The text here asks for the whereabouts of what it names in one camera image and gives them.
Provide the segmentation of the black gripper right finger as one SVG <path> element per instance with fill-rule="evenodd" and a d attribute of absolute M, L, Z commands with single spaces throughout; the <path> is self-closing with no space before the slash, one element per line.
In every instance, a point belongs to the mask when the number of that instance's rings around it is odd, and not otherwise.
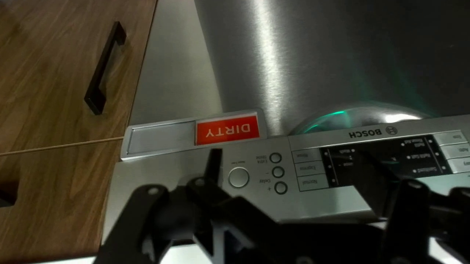
<path fill-rule="evenodd" d="M 463 264 L 470 259 L 470 193 L 457 186 L 448 195 L 419 180 L 391 180 L 381 186 L 379 211 L 387 217 L 379 264 L 441 264 L 431 255 L 435 237 Z"/>

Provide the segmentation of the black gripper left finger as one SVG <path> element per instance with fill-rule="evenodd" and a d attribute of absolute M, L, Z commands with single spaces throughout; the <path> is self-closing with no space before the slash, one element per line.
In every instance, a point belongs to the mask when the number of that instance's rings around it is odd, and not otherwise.
<path fill-rule="evenodd" d="M 222 149 L 209 154 L 203 176 L 169 190 L 149 183 L 137 187 L 94 264 L 160 264 L 178 243 L 196 243 L 213 264 L 225 264 L 225 231 L 219 211 L 229 195 L 218 186 Z"/>

